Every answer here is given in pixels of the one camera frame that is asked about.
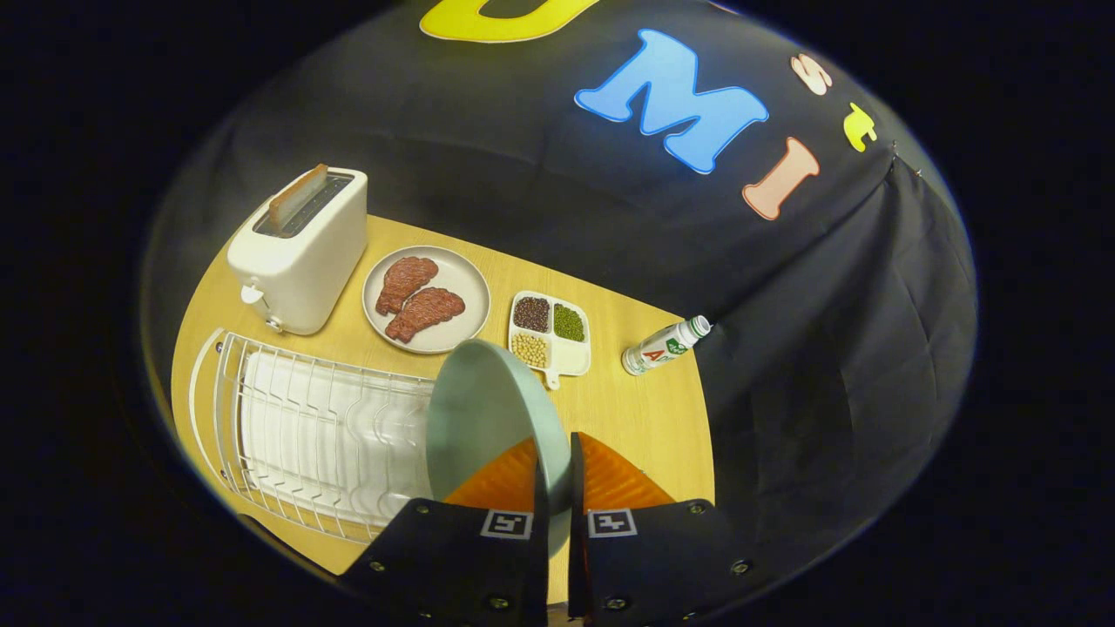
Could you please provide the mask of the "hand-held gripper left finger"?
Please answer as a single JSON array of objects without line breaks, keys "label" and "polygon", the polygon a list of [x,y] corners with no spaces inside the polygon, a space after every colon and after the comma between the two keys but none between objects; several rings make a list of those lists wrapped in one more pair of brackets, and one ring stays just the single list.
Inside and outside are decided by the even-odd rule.
[{"label": "hand-held gripper left finger", "polygon": [[337,578],[378,626],[543,626],[547,495],[522,438],[449,496],[415,496]]}]

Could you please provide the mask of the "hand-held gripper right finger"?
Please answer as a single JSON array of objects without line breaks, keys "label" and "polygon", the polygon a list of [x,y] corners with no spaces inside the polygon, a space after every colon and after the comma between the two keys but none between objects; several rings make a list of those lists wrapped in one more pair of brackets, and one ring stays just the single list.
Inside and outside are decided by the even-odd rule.
[{"label": "hand-held gripper right finger", "polygon": [[705,499],[677,500],[571,437],[569,610],[586,624],[708,624],[758,589],[758,551]]}]

